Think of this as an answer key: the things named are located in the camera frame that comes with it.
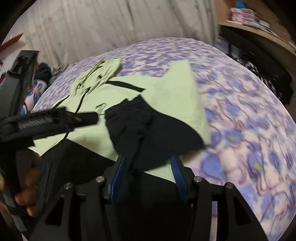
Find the person's left hand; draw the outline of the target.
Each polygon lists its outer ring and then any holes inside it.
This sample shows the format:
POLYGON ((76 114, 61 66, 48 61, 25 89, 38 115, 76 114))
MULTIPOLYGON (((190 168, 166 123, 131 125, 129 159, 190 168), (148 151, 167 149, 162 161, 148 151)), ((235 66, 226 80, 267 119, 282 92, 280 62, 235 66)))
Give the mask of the person's left hand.
POLYGON ((40 212, 37 182, 41 162, 41 157, 30 149, 11 152, 1 159, 1 192, 6 189, 12 192, 17 207, 31 217, 37 217, 40 212))

